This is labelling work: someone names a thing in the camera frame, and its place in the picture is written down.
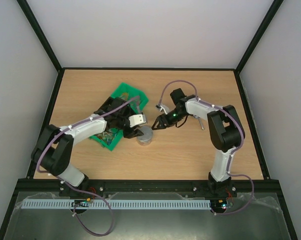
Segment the clear plastic candy jar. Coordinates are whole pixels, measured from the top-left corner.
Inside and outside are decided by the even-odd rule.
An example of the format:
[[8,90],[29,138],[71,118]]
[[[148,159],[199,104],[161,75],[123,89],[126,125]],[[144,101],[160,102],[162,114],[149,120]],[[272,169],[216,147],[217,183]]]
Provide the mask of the clear plastic candy jar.
[[141,146],[147,146],[152,142],[152,137],[147,137],[147,136],[138,136],[137,138],[137,143],[140,144]]

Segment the silver metal jar lid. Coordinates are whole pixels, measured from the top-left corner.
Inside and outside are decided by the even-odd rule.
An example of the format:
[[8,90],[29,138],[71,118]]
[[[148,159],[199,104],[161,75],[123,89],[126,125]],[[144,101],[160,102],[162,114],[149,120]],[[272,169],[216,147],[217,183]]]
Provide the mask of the silver metal jar lid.
[[154,135],[152,128],[150,126],[144,125],[140,127],[139,130],[142,132],[142,135],[137,137],[138,141],[142,143],[151,142]]

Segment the black bin with lollipops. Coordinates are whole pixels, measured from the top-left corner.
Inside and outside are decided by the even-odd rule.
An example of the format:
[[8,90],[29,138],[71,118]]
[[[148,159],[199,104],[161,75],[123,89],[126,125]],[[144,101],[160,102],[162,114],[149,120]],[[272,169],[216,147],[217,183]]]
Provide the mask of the black bin with lollipops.
[[[108,113],[124,103],[126,103],[126,100],[121,99],[120,97],[109,97],[96,111],[94,111],[94,114],[97,115],[103,115],[105,113]],[[121,109],[115,111],[114,113],[111,113],[110,115],[106,116],[105,119],[123,119],[128,118],[134,111],[131,109],[130,105],[127,104],[123,106]]]

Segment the silver metal scoop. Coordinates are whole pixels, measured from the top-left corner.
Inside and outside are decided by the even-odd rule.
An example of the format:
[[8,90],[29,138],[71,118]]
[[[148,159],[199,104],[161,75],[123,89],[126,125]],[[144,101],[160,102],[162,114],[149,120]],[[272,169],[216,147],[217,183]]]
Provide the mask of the silver metal scoop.
[[205,127],[204,127],[204,124],[203,124],[201,118],[200,118],[199,116],[196,116],[196,115],[194,115],[193,118],[196,119],[196,120],[198,121],[198,123],[199,123],[199,125],[200,125],[200,128],[204,131],[204,130],[205,130]]

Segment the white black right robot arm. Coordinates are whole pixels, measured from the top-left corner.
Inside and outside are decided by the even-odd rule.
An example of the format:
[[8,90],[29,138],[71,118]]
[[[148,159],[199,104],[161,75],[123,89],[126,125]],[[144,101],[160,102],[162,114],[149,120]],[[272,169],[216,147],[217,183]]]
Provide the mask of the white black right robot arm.
[[211,171],[208,173],[208,190],[214,196],[231,189],[231,166],[235,153],[242,147],[245,131],[234,106],[220,107],[196,97],[194,94],[171,94],[173,110],[159,102],[155,107],[162,112],[152,130],[164,130],[175,126],[182,119],[193,116],[208,123],[210,140],[216,149]]

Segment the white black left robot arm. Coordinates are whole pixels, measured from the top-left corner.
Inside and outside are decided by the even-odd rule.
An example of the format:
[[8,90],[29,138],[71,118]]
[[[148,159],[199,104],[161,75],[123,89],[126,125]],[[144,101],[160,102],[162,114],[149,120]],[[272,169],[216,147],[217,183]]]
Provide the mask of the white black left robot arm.
[[73,187],[79,187],[86,175],[70,163],[76,144],[113,128],[122,130],[127,139],[135,138],[143,135],[138,127],[146,122],[143,113],[133,110],[98,110],[71,125],[57,127],[51,124],[40,135],[31,158],[36,163],[37,172],[50,174]]

